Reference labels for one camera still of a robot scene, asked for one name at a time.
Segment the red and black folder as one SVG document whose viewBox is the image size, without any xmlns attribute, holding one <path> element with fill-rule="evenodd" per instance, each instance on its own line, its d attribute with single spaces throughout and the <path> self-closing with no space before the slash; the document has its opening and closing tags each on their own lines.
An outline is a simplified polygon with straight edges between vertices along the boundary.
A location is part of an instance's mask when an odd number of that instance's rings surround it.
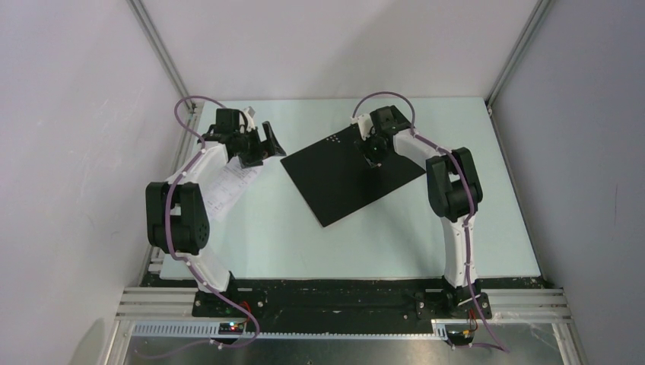
<svg viewBox="0 0 645 365">
<path fill-rule="evenodd" d="M 370 167 L 354 145 L 351 125 L 281 159 L 281 164 L 322 227 L 362 209 L 424 175 L 406 157 L 393 154 Z"/>
</svg>

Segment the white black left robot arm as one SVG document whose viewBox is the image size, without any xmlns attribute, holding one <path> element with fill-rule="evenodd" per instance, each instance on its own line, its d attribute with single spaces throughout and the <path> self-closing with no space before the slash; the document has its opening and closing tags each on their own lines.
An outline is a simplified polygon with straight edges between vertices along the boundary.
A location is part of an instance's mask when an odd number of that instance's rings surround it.
<svg viewBox="0 0 645 365">
<path fill-rule="evenodd" d="M 283 157 L 272 125 L 256 126 L 243 111 L 231 122 L 216 122 L 198 136 L 198 150 L 173 175 L 145 189 L 148 242 L 188 268 L 201 290 L 212 292 L 211 307 L 232 316 L 240 296 L 229 289 L 230 270 L 208 253 L 214 208 L 221 202 L 207 195 L 214 183 L 231 178 L 234 167 L 249 171 L 270 157 Z"/>
</svg>

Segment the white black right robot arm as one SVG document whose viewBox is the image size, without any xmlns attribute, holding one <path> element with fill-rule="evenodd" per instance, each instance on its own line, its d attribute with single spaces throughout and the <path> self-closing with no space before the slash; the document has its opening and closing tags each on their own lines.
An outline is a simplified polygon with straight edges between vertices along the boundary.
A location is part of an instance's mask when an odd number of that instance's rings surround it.
<svg viewBox="0 0 645 365">
<path fill-rule="evenodd" d="M 442 307 L 452 317 L 463 316 L 472 308 L 480 290 L 473 261 L 473 225 L 483 198 L 481 184 L 470 150 L 448 150 L 414 129 L 377 132 L 374 127 L 359 128 L 355 144 L 368 164 L 376 167 L 394 153 L 424 168 L 429 204 L 441 219 L 446 265 Z"/>
</svg>

